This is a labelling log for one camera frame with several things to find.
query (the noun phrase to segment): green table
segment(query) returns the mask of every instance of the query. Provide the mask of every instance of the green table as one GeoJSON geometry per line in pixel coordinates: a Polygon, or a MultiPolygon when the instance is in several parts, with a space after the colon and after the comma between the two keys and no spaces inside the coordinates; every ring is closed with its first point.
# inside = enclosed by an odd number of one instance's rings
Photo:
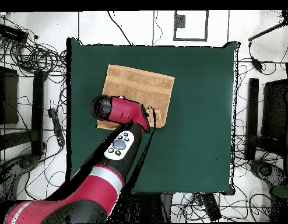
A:
{"type": "Polygon", "coordinates": [[[236,47],[83,46],[73,38],[72,175],[110,133],[95,128],[89,104],[102,93],[108,64],[114,64],[175,77],[166,124],[154,133],[134,191],[230,191],[236,47]]]}

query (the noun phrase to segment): brown towel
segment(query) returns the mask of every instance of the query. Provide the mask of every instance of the brown towel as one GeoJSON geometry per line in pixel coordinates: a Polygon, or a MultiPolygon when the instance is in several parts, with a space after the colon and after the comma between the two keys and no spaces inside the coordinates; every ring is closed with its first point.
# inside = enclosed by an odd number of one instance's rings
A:
{"type": "MultiPolygon", "coordinates": [[[[146,106],[146,111],[152,116],[152,106],[156,113],[156,127],[161,128],[166,123],[174,77],[142,71],[125,66],[108,66],[103,94],[108,96],[124,96],[128,100],[139,102],[146,106]]],[[[97,121],[97,127],[114,130],[118,124],[107,121],[97,121]]]]}

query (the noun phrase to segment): black cable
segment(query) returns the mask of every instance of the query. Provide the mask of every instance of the black cable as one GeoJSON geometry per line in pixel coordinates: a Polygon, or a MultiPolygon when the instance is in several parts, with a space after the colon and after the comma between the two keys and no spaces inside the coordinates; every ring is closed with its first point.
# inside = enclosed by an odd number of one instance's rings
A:
{"type": "Polygon", "coordinates": [[[287,52],[288,52],[288,46],[287,46],[286,52],[285,52],[285,54],[284,54],[284,56],[283,56],[283,58],[282,58],[282,60],[281,60],[281,63],[282,63],[284,57],[286,56],[287,52]]]}
{"type": "Polygon", "coordinates": [[[157,22],[156,22],[156,25],[157,25],[158,28],[161,30],[161,35],[160,35],[160,38],[153,43],[153,45],[154,45],[157,41],[161,40],[161,37],[163,36],[163,30],[160,28],[160,26],[157,24],[157,22]]]}
{"type": "Polygon", "coordinates": [[[48,181],[48,184],[50,184],[51,186],[56,186],[50,183],[50,181],[48,180],[47,176],[45,175],[45,157],[47,155],[47,148],[48,148],[48,141],[50,140],[50,138],[54,137],[55,135],[52,135],[48,138],[47,143],[45,144],[45,155],[44,155],[44,177],[45,179],[48,181]]]}
{"type": "Polygon", "coordinates": [[[26,123],[25,123],[25,121],[24,121],[24,119],[23,119],[23,117],[22,117],[22,115],[20,114],[20,112],[16,109],[16,108],[14,108],[13,106],[11,106],[10,104],[8,104],[8,102],[6,102],[5,101],[5,103],[7,104],[7,105],[9,105],[11,108],[13,108],[14,110],[16,110],[17,111],[17,113],[20,115],[20,117],[21,117],[21,119],[22,119],[22,121],[23,121],[23,124],[24,124],[24,126],[25,126],[25,128],[26,128],[26,130],[27,130],[27,132],[28,132],[28,135],[29,135],[29,139],[30,139],[30,141],[32,142],[32,137],[31,137],[31,133],[30,133],[30,131],[29,131],[29,129],[28,129],[28,126],[26,125],[26,123]]]}
{"type": "MultiPolygon", "coordinates": [[[[49,159],[50,157],[59,154],[62,150],[63,150],[63,147],[61,147],[57,153],[55,153],[55,154],[47,157],[46,159],[49,159]]],[[[30,184],[32,184],[32,183],[33,183],[37,178],[39,178],[42,174],[43,174],[43,171],[42,171],[30,184]]]]}
{"type": "Polygon", "coordinates": [[[32,196],[28,193],[28,191],[27,191],[27,184],[28,184],[29,180],[30,180],[30,171],[28,172],[28,179],[27,179],[27,181],[26,181],[26,184],[25,184],[25,187],[24,187],[24,188],[25,188],[26,194],[27,194],[30,198],[33,198],[34,200],[37,200],[36,198],[32,197],[32,196]]]}
{"type": "Polygon", "coordinates": [[[126,40],[128,41],[128,44],[132,46],[132,43],[128,40],[128,38],[126,37],[126,35],[124,34],[124,32],[122,31],[121,27],[119,27],[119,25],[117,24],[116,21],[114,21],[114,19],[112,18],[112,16],[110,15],[110,11],[107,11],[108,15],[110,17],[110,19],[112,20],[112,22],[114,22],[116,24],[116,26],[120,29],[120,31],[122,32],[122,34],[124,35],[124,37],[126,38],[126,40]]]}
{"type": "Polygon", "coordinates": [[[66,175],[66,173],[64,173],[63,171],[57,171],[57,172],[55,172],[55,173],[52,174],[52,176],[51,176],[50,179],[48,180],[47,189],[45,190],[45,198],[48,197],[48,185],[49,185],[49,183],[50,183],[50,180],[51,180],[51,179],[53,178],[53,176],[54,176],[55,174],[57,174],[57,173],[63,173],[63,174],[66,175]]]}
{"type": "Polygon", "coordinates": [[[251,197],[250,197],[250,200],[249,200],[249,209],[250,209],[250,213],[251,213],[251,216],[252,216],[252,218],[253,218],[253,220],[255,221],[255,222],[257,222],[256,221],[256,219],[255,219],[255,217],[254,217],[254,215],[253,215],[253,210],[252,210],[252,207],[251,207],[251,201],[252,201],[252,198],[254,198],[255,196],[257,196],[257,195],[261,195],[261,196],[264,196],[264,197],[266,197],[266,198],[268,198],[269,200],[271,200],[271,198],[269,198],[267,195],[265,195],[265,194],[263,194],[263,193],[256,193],[256,194],[254,194],[254,195],[252,195],[251,197]]]}

